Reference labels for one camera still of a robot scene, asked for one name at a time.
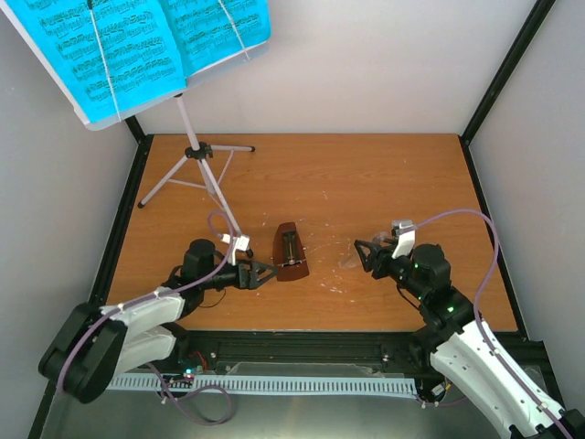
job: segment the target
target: tripod stand leg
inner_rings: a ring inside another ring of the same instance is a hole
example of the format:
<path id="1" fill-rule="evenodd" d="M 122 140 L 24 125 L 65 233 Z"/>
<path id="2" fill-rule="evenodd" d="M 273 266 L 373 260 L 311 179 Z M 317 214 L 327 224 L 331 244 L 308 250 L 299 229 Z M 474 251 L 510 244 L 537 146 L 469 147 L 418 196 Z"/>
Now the tripod stand leg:
<path id="1" fill-rule="evenodd" d="M 241 235 L 242 233 L 241 233 L 241 229 L 239 228 L 239 224 L 236 221 L 234 214 L 231 212 L 231 209 L 229 208 L 228 202 L 226 201 L 225 197 L 221 193 L 221 189 L 219 188 L 219 184 L 216 181 L 216 179 L 213 177 L 213 173 L 211 172 L 211 168 L 209 167 L 207 160 L 202 159 L 202 160 L 197 160 L 197 161 L 201 164 L 201 169 L 203 170 L 204 176 L 207 175 L 207 180 L 209 181 L 209 184 L 213 187 L 216 195 L 218 196 L 219 203 L 221 204 L 221 207 L 226 212 L 226 215 L 228 215 L 229 222 L 231 223 L 231 226 L 234 228 L 234 233 L 236 233 L 236 235 Z"/>
<path id="2" fill-rule="evenodd" d="M 256 146 L 212 145 L 211 149 L 214 151 L 244 151 L 247 153 L 253 153 L 256 151 Z"/>
<path id="3" fill-rule="evenodd" d="M 161 181 L 159 181 L 158 183 L 156 183 L 156 186 L 153 187 L 153 189 L 146 195 L 146 197 L 144 197 L 139 203 L 138 203 L 138 209 L 142 209 L 144 206 L 146 206 L 146 203 L 150 200 L 150 198 L 152 198 L 154 196 L 154 194 L 156 192 L 158 192 L 160 190 L 160 188 L 162 186 L 165 185 L 165 183 L 175 174 L 176 171 L 178 171 L 180 169 L 180 167 L 187 161 L 187 157 L 186 155 L 183 155 L 183 157 L 181 157 L 181 159 L 176 162 L 176 165 L 174 165 L 170 171 L 168 171 L 166 173 L 166 175 L 161 178 Z"/>

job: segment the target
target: white bracket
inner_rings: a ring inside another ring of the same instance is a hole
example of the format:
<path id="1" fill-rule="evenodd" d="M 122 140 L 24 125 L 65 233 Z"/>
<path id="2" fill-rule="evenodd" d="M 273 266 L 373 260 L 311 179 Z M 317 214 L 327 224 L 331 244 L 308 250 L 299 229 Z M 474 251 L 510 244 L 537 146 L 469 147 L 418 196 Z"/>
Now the white bracket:
<path id="1" fill-rule="evenodd" d="M 412 252 L 415 241 L 413 226 L 414 224 L 410 219 L 392 221 L 392 231 L 399 240 L 396 249 L 394 249 L 394 252 L 392 253 L 392 259 L 396 259 L 399 256 L 408 256 L 410 252 Z"/>
<path id="2" fill-rule="evenodd" d="M 221 236 L 221 241 L 229 244 L 231 241 L 231 237 L 224 233 Z M 228 262 L 230 265 L 236 265 L 236 252 L 245 252 L 247 249 L 250 248 L 250 236 L 248 235 L 239 235 L 234 237 L 234 245 L 231 249 L 231 253 L 228 255 Z"/>

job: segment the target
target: wooden table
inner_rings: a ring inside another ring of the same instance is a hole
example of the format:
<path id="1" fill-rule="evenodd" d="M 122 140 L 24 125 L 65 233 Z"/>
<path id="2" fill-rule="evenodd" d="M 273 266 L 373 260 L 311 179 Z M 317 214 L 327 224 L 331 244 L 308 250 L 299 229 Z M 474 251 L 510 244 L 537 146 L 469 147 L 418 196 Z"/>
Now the wooden table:
<path id="1" fill-rule="evenodd" d="M 449 209 L 478 209 L 456 135 L 230 134 L 202 135 L 200 140 L 257 146 L 254 154 L 235 154 L 221 185 L 224 194 L 250 235 L 258 261 L 270 262 L 278 225 L 296 222 L 308 247 L 311 274 L 291 283 L 272 280 L 256 291 L 229 288 L 218 306 L 183 319 L 184 327 L 411 331 L 422 326 L 392 281 L 374 281 L 356 265 L 352 243 L 389 230 L 392 220 L 419 222 Z M 184 135 L 154 138 L 137 200 L 187 146 Z M 209 160 L 217 176 L 227 157 L 215 153 Z M 201 183 L 195 162 L 183 166 L 177 178 Z M 134 207 L 108 303 L 152 291 L 182 262 L 192 240 L 217 242 L 206 223 L 216 208 L 203 189 L 174 183 L 144 209 Z M 454 285 L 472 298 L 492 257 L 481 220 L 472 215 L 442 219 L 417 231 L 417 242 L 441 244 Z M 225 251 L 224 244 L 217 246 Z M 204 305 L 220 297 L 209 292 Z M 516 330 L 499 273 L 488 284 L 481 308 L 493 330 Z"/>

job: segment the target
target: musical notation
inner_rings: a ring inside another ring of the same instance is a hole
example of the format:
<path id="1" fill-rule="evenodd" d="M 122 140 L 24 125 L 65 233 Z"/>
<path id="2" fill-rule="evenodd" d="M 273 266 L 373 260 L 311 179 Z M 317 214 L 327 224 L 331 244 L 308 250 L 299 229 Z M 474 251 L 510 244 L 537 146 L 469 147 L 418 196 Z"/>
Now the musical notation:
<path id="1" fill-rule="evenodd" d="M 97 122 L 184 89 L 186 77 L 270 36 L 267 0 L 6 0 L 74 99 Z"/>
<path id="2" fill-rule="evenodd" d="M 92 122 L 115 114 L 87 0 L 6 0 Z M 93 0 L 121 111 L 186 86 L 160 0 Z"/>
<path id="3" fill-rule="evenodd" d="M 218 0 L 166 0 L 177 39 L 186 53 L 187 76 L 242 50 Z M 246 47 L 271 33 L 266 0 L 223 0 Z"/>

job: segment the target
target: cable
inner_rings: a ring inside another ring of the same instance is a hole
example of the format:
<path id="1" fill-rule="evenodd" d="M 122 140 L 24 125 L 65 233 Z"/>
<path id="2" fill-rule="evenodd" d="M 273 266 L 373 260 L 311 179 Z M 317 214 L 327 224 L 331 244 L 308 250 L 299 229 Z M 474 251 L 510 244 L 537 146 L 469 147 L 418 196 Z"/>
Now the cable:
<path id="1" fill-rule="evenodd" d="M 231 225 L 231 222 L 229 222 L 229 218 L 228 216 L 224 213 L 221 212 L 219 210 L 213 210 L 209 213 L 209 215 L 207 216 L 207 223 L 211 224 L 211 218 L 214 215 L 219 215 L 220 217 L 222 217 L 227 223 L 228 223 L 228 228 L 229 228 L 229 246 L 228 246 L 228 251 L 226 252 L 226 255 L 231 254 L 231 250 L 234 246 L 234 230 L 233 227 Z M 93 325 L 91 325 L 88 330 L 85 332 L 85 334 L 83 334 L 83 336 L 81 336 L 80 340 L 77 342 L 77 344 L 73 347 L 73 349 L 71 350 L 71 352 L 69 353 L 69 356 L 67 357 L 67 359 L 65 360 L 65 362 L 63 363 L 63 367 L 61 368 L 61 372 L 58 375 L 57 378 L 57 392 L 59 393 L 63 393 L 64 389 L 63 389 L 63 383 L 65 381 L 65 376 L 67 375 L 67 372 L 69 371 L 69 368 L 71 367 L 71 363 L 73 362 L 73 360 L 75 359 L 75 357 L 77 356 L 77 354 L 80 352 L 81 348 L 83 347 L 83 345 L 85 344 L 85 342 L 90 339 L 90 337 L 93 335 L 93 333 L 95 331 L 98 330 L 98 328 L 104 324 L 104 322 L 106 322 L 110 317 L 115 316 L 118 313 L 121 313 L 122 311 L 125 311 L 127 309 L 130 309 L 134 306 L 143 304 L 145 302 L 149 302 L 151 300 L 157 300 L 158 298 L 164 298 L 167 297 L 171 294 L 174 293 L 180 293 L 182 291 L 185 291 L 189 288 L 192 288 L 196 285 L 202 284 L 204 283 L 207 279 L 215 276 L 217 273 L 219 273 L 219 271 L 224 267 L 224 265 L 228 262 L 228 257 L 224 257 L 221 262 L 219 263 L 219 265 L 216 267 L 215 270 L 213 270 L 211 273 L 201 277 L 200 279 L 197 279 L 196 281 L 192 282 L 191 284 L 186 284 L 183 285 L 179 288 L 176 288 L 175 290 L 165 290 L 161 293 L 158 292 L 151 292 L 149 294 L 145 294 L 142 295 L 140 297 L 137 297 L 133 300 L 130 300 L 126 303 L 122 303 L 122 304 L 118 304 L 118 307 L 113 308 L 112 310 L 110 310 L 109 312 L 107 312 L 106 314 L 104 314 L 103 316 L 101 316 Z"/>
<path id="2" fill-rule="evenodd" d="M 161 390 L 162 390 L 162 393 L 166 395 L 166 398 L 168 398 L 175 405 L 175 407 L 182 414 L 184 414 L 184 416 L 189 418 L 194 423 L 210 427 L 210 426 L 220 425 L 222 423 L 226 423 L 227 421 L 229 421 L 233 417 L 234 412 L 235 412 L 235 407 L 234 407 L 233 401 L 231 400 L 231 396 L 229 396 L 229 393 L 223 387 L 220 387 L 220 386 L 215 385 L 215 384 L 209 384 L 207 386 L 200 387 L 199 389 L 195 389 L 194 391 L 189 392 L 185 396 L 182 396 L 180 398 L 175 398 L 175 396 L 173 396 L 173 393 L 169 389 L 168 385 L 166 384 L 165 378 L 163 377 L 161 372 L 155 366 L 153 366 L 152 363 L 146 363 L 146 366 L 148 366 L 148 368 L 150 368 L 150 370 L 154 373 L 154 375 L 156 375 L 156 377 L 161 381 Z M 207 419 L 199 418 L 198 416 L 195 416 L 193 413 L 188 412 L 181 405 L 181 401 L 186 401 L 186 400 L 189 400 L 191 398 L 195 398 L 197 395 L 199 395 L 200 393 L 202 393 L 204 391 L 212 391 L 212 390 L 221 392 L 221 394 L 226 398 L 226 401 L 228 402 L 228 409 L 226 410 L 226 413 L 216 421 L 208 421 Z"/>
<path id="3" fill-rule="evenodd" d="M 485 286 L 487 285 L 487 281 L 489 280 L 489 278 L 491 277 L 492 273 L 495 270 L 495 266 L 497 265 L 497 256 L 498 256 L 498 253 L 500 250 L 500 240 L 497 236 L 497 231 L 495 230 L 495 225 L 492 222 L 492 220 L 488 216 L 486 216 L 482 212 L 480 212 L 479 210 L 455 209 L 455 210 L 449 210 L 449 211 L 440 213 L 439 215 L 435 215 L 434 217 L 426 219 L 423 222 L 420 222 L 419 224 L 416 224 L 410 228 L 406 228 L 403 232 L 419 229 L 423 226 L 426 226 L 427 224 L 429 224 L 431 222 L 434 222 L 435 220 L 439 220 L 441 218 L 448 217 L 450 215 L 459 214 L 459 213 L 472 213 L 474 215 L 481 217 L 485 221 L 485 223 L 489 226 L 489 228 L 492 231 L 492 234 L 494 236 L 494 257 L 492 258 L 492 262 L 490 263 L 490 267 L 487 271 L 487 274 L 485 275 L 484 279 L 482 280 L 479 287 L 477 288 L 477 291 L 475 292 L 475 298 L 473 300 L 473 314 L 475 316 L 475 323 L 477 324 L 479 332 L 482 334 L 482 337 L 484 338 L 485 343 L 490 348 L 490 350 L 494 353 L 495 357 L 502 364 L 504 369 L 512 376 L 512 378 L 514 378 L 514 380 L 518 383 L 518 385 L 522 388 L 522 390 L 528 394 L 530 399 L 537 405 L 537 407 L 540 410 L 542 410 L 548 416 L 548 418 L 550 418 L 550 420 L 558 427 L 558 429 L 563 433 L 563 435 L 567 439 L 574 439 L 573 436 L 567 430 L 567 428 L 561 423 L 561 421 L 559 419 L 557 419 L 557 417 L 548 409 L 548 407 L 546 407 L 545 404 L 543 404 L 543 402 L 538 398 L 538 395 L 536 393 L 534 393 L 532 391 L 532 389 L 530 389 L 522 381 L 522 379 L 520 379 L 520 377 L 512 369 L 512 366 L 510 366 L 508 364 L 508 362 L 505 360 L 505 358 L 502 357 L 502 355 L 500 355 L 498 349 L 495 347 L 491 338 L 489 338 L 487 336 L 487 333 L 485 332 L 484 326 L 482 325 L 482 317 L 481 317 L 480 312 L 479 312 L 479 300 L 482 296 L 482 293 L 484 292 Z"/>
<path id="4" fill-rule="evenodd" d="M 436 409 L 446 409 L 448 407 L 454 407 L 456 405 L 461 404 L 462 402 L 466 402 L 467 401 L 467 397 L 466 396 L 462 396 L 461 398 L 459 398 L 458 400 L 455 400 L 455 401 L 442 402 L 442 400 L 441 400 L 441 402 L 437 402 L 437 403 L 434 403 L 434 402 L 426 402 L 426 401 L 422 400 L 419 395 L 416 395 L 415 396 L 415 399 L 418 402 L 420 402 L 420 404 L 422 404 L 422 408 L 423 409 L 426 408 L 427 404 L 432 405 Z"/>
<path id="5" fill-rule="evenodd" d="M 412 303 L 410 299 L 408 299 L 408 297 L 404 295 L 404 293 L 402 293 L 402 288 L 400 288 L 398 284 L 396 284 L 396 289 L 398 290 L 400 297 L 406 300 L 414 309 L 416 309 L 417 311 L 419 310 L 419 308 L 416 305 L 414 305 L 414 303 Z"/>
<path id="6" fill-rule="evenodd" d="M 219 305 L 221 303 L 221 301 L 223 300 L 223 298 L 226 296 L 226 289 L 223 289 L 223 295 L 219 298 L 219 300 L 213 304 L 213 305 L 208 305 L 208 306 L 198 306 L 198 308 L 215 308 L 217 305 Z"/>

